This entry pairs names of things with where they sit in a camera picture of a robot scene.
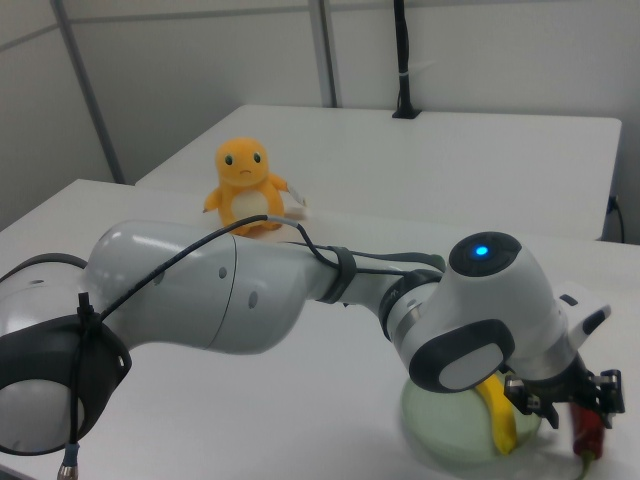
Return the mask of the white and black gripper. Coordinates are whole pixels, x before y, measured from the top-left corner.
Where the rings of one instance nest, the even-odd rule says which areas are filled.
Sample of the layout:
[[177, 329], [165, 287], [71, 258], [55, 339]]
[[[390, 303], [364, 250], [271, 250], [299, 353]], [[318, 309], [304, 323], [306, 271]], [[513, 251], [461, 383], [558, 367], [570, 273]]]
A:
[[[607, 302], [576, 283], [565, 282], [552, 289], [547, 316], [526, 324], [524, 332], [516, 337], [516, 349], [508, 360], [508, 367], [519, 378], [505, 377], [504, 395], [521, 414], [536, 415], [553, 429], [559, 427], [554, 402], [530, 392], [523, 380], [540, 382], [561, 375], [610, 314]], [[606, 370], [592, 375], [590, 381], [594, 393], [591, 410], [609, 430], [614, 417], [626, 411], [622, 373]]]

